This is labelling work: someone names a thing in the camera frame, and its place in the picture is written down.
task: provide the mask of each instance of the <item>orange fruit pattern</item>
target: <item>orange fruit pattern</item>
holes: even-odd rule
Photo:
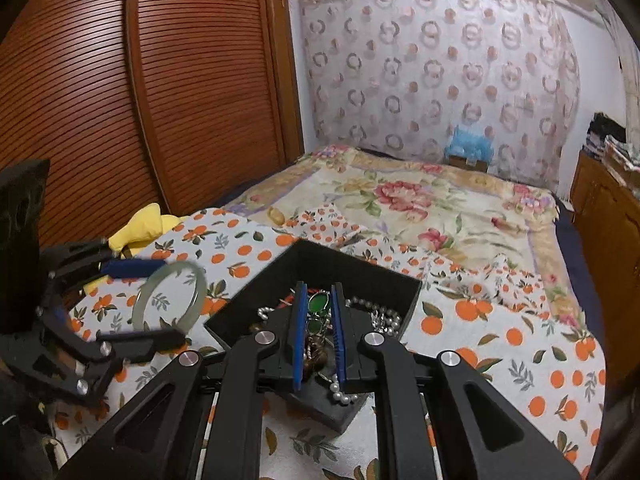
[[[295,238],[292,235],[279,235],[276,238],[276,245],[278,247],[286,247],[291,245],[295,241]]]
[[[425,334],[438,335],[442,332],[442,320],[435,316],[427,316],[420,323],[420,328]]]
[[[229,275],[234,278],[246,278],[249,275],[249,267],[243,264],[235,264],[227,267]]]
[[[529,403],[529,413],[533,416],[540,416],[545,413],[546,402],[543,397],[535,396]]]
[[[564,374],[560,370],[556,370],[550,377],[551,385],[557,390],[564,385]]]
[[[565,457],[569,462],[571,462],[571,463],[573,464],[573,463],[575,463],[576,459],[578,458],[578,452],[577,452],[577,451],[574,451],[574,450],[567,451],[567,452],[564,454],[564,457]]]
[[[599,439],[600,439],[600,428],[598,428],[597,430],[594,430],[593,433],[591,433],[591,438],[590,438],[591,445],[593,447],[596,447],[598,445]]]
[[[219,311],[222,307],[225,306],[226,300],[222,298],[210,298],[206,297],[204,299],[204,304],[202,305],[202,309],[200,311],[201,316],[211,316]]]
[[[582,380],[584,379],[582,372],[580,370],[576,370],[574,374],[571,376],[571,383],[574,386],[580,386],[582,384]]]
[[[271,251],[268,249],[265,249],[258,254],[258,260],[261,262],[266,262],[267,260],[271,259],[271,256],[273,256],[271,254]]]
[[[512,346],[520,346],[523,340],[522,332],[517,328],[508,329],[506,338],[509,344]]]
[[[460,357],[462,357],[473,368],[478,364],[478,356],[473,350],[469,348],[458,348],[456,352],[460,354]]]
[[[456,314],[465,321],[475,321],[478,318],[476,306],[467,300],[461,300],[456,303]]]
[[[122,370],[115,374],[113,378],[116,379],[116,381],[118,381],[119,383],[123,383],[127,378],[127,368],[122,367]]]
[[[59,430],[68,430],[69,429],[69,419],[68,415],[64,412],[57,412],[54,416],[54,421]]]

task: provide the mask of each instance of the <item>bed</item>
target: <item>bed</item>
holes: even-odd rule
[[[562,222],[546,190],[329,146],[224,208],[194,213],[141,256],[160,251],[169,261],[199,261],[210,282],[203,316],[223,308],[295,237],[415,276],[424,286],[421,308],[402,338],[407,348],[458,350],[586,475],[606,372],[588,329],[591,312],[585,315],[574,294],[579,273],[568,270],[579,267],[579,254],[567,252],[571,231]],[[97,330],[127,330],[138,286],[135,280],[101,285],[70,313],[73,325],[88,338]],[[180,295],[188,294],[184,278],[162,286],[146,310],[151,326],[180,316]],[[590,308],[596,317],[597,305]],[[188,337],[190,348],[219,349],[200,322]],[[67,451],[77,450],[171,358],[157,355],[143,367],[125,368],[98,410],[53,406],[53,427]],[[342,435],[275,396],[267,397],[263,412],[261,477],[376,478],[372,398]]]

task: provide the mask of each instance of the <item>jewelry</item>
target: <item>jewelry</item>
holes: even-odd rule
[[[348,406],[352,402],[356,402],[356,400],[358,400],[357,394],[344,394],[340,391],[340,383],[338,383],[338,376],[336,374],[333,374],[331,379],[321,373],[318,373],[318,377],[329,383],[329,391],[331,392],[332,399],[335,402],[339,402],[343,406]]]
[[[400,317],[395,310],[387,308],[384,305],[363,300],[356,296],[353,296],[350,300],[345,300],[344,304],[347,307],[355,305],[364,306],[371,316],[373,330],[391,337],[398,337],[398,331],[402,324],[402,317]]]
[[[258,316],[260,319],[267,321],[269,319],[269,313],[273,312],[275,309],[270,306],[262,306],[258,309]]]

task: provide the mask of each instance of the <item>wooden cabinet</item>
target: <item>wooden cabinet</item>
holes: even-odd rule
[[[640,364],[640,203],[584,153],[571,202],[602,302],[607,377],[616,382]]]
[[[50,159],[41,245],[283,168],[272,64],[266,0],[29,0],[0,43],[0,169]]]

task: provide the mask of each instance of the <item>pink flower print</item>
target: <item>pink flower print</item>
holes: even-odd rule
[[[524,184],[513,185],[513,194],[528,195],[530,193],[531,193],[531,190],[529,189],[529,187],[525,186]]]
[[[413,222],[415,224],[422,222],[425,218],[429,216],[429,212],[424,209],[413,208],[406,212],[406,219],[409,222]]]
[[[375,190],[381,204],[393,211],[411,211],[415,207],[427,209],[431,206],[431,195],[424,192],[420,184],[396,180],[381,184]]]
[[[446,243],[447,236],[440,234],[440,231],[429,227],[427,232],[418,235],[418,240],[427,240],[432,246],[432,251],[439,251],[440,248]]]
[[[425,173],[441,173],[442,166],[439,164],[423,164],[420,170]]]
[[[576,328],[578,327],[578,322],[571,314],[560,314],[560,316],[558,316],[558,321],[560,323],[564,323],[565,325],[573,326]]]

